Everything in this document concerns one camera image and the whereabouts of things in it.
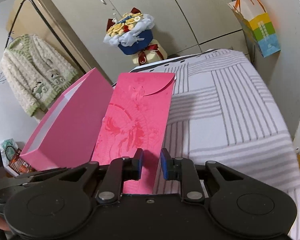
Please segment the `left hand pink nails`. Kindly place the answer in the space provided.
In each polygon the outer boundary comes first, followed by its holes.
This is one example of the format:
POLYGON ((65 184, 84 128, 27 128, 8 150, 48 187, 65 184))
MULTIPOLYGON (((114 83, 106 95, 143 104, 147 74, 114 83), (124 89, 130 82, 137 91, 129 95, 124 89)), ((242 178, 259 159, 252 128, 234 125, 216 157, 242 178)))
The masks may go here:
POLYGON ((4 220, 2 217, 0 217, 0 230, 10 231, 10 228, 8 227, 8 224, 6 223, 6 220, 4 220))

